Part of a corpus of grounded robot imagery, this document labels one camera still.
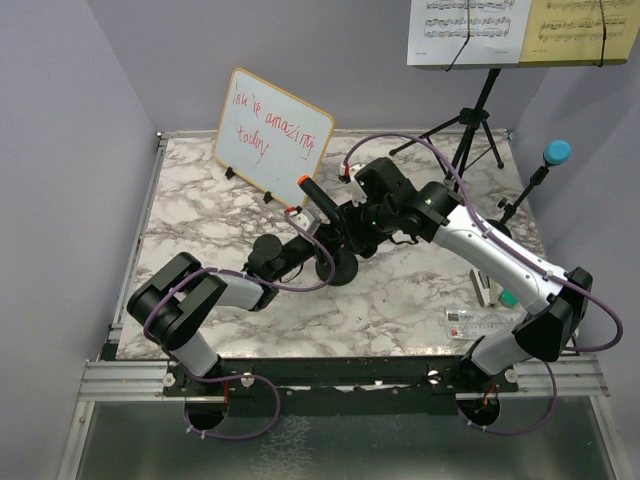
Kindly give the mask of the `black microphone orange tip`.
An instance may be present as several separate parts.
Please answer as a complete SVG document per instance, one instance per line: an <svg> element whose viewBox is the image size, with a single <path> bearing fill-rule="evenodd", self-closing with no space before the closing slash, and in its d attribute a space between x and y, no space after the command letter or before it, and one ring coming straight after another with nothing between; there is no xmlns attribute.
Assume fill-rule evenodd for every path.
<svg viewBox="0 0 640 480"><path fill-rule="evenodd" d="M298 185L328 219L327 223L320 224L316 230L316 236L320 240L346 247L348 244L347 220L342 209L311 177L302 176L298 180Z"/></svg>

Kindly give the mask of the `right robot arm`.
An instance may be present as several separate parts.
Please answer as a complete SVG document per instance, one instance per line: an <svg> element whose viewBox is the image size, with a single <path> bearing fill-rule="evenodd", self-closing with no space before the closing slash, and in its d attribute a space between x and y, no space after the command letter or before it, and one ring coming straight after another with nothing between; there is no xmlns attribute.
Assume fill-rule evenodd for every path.
<svg viewBox="0 0 640 480"><path fill-rule="evenodd" d="M483 390L514 363L558 359L586 313L593 285L589 272L566 270L538 257L440 182L416 189L387 157L359 169L344 165L340 179L352 187L342 216L354 245L372 251L396 232L419 237L469 262L524 309L518 323L477 340L467 352L459 367L467 389Z"/></svg>

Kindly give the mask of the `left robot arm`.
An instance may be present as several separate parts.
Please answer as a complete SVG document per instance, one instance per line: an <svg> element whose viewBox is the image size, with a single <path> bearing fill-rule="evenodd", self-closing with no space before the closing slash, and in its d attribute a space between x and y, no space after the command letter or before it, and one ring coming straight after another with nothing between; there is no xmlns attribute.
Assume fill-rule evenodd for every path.
<svg viewBox="0 0 640 480"><path fill-rule="evenodd" d="M193 255L181 252L131 295L127 313L143 327L147 339L186 368L186 382L195 392L210 394L220 385L220 355L200 327L214 308L260 311L281 291L304 292L304 287L274 282L311 258L316 259L320 287L343 286L355 278L355 255L328 229L319 233L319 239L298 235L287 243L264 234L254 242L241 272L205 268Z"/></svg>

